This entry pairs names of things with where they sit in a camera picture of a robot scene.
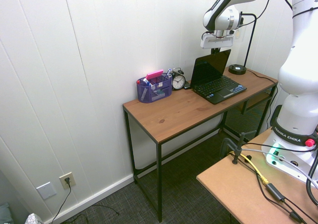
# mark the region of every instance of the yellow cable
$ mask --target yellow cable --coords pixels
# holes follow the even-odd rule
[[[261,180],[263,181],[263,184],[269,184],[268,180],[260,173],[260,171],[258,170],[258,168],[252,163],[252,161],[250,161],[245,155],[240,154],[240,156],[242,156],[247,162],[249,162],[250,165],[252,165],[252,167],[255,169],[255,171],[258,173],[258,175],[260,176]]]

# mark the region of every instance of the desk top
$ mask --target desk top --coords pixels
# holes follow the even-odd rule
[[[254,138],[251,143],[262,144],[269,134],[270,129]],[[245,147],[260,149],[259,146],[255,145],[246,145]],[[318,220],[318,210],[309,199],[304,183],[267,165],[265,163],[265,156],[262,153],[250,151],[243,151],[242,153],[252,156],[252,162],[262,175],[269,182],[273,183],[284,196],[292,200],[314,220]],[[228,155],[199,174],[197,179],[241,223],[297,223],[289,218],[289,214],[286,211],[268,202],[263,197],[256,180],[256,175],[253,172],[240,162],[237,165],[232,164],[232,160],[232,156]],[[265,194],[271,198],[264,186],[263,189]],[[312,191],[313,195],[317,198],[318,190],[312,188]],[[307,223],[313,223],[298,209],[294,209]]]
[[[153,103],[142,103],[136,99],[123,104],[123,107],[159,144],[222,114],[230,107],[234,107],[260,91],[273,86],[271,81],[259,78],[250,72],[246,72],[244,75],[234,75],[226,69],[224,75],[245,86],[247,90],[216,105],[208,102],[191,89],[182,89],[173,91],[171,96]]]

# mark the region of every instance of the round black lamp base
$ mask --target round black lamp base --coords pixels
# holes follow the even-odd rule
[[[246,73],[246,67],[243,65],[233,64],[229,66],[229,72],[236,75],[243,75]]]

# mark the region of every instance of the laptop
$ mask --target laptop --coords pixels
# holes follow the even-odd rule
[[[191,88],[212,104],[218,104],[246,90],[246,87],[223,75],[230,52],[225,50],[195,60]]]

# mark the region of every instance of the laptop keyboard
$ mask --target laptop keyboard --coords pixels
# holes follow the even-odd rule
[[[233,84],[237,83],[226,76],[222,76],[221,78],[214,81],[196,85],[194,88],[197,92],[203,94],[204,96],[207,96]]]

